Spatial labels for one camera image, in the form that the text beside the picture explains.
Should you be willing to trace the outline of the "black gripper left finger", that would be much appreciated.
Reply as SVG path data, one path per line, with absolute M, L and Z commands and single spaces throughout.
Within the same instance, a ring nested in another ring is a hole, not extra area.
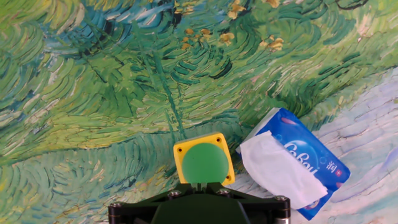
M 155 212 L 164 202 L 188 196 L 199 191 L 200 184 L 177 184 L 172 190 L 137 203 L 113 202 L 108 206 L 109 223 L 150 223 Z

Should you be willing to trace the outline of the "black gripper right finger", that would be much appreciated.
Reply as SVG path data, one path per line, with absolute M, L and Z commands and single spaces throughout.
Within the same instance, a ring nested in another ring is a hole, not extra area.
M 199 193 L 208 196 L 203 201 L 205 214 L 221 223 L 290 223 L 290 199 L 283 195 L 257 197 L 229 189 L 220 183 L 199 185 Z

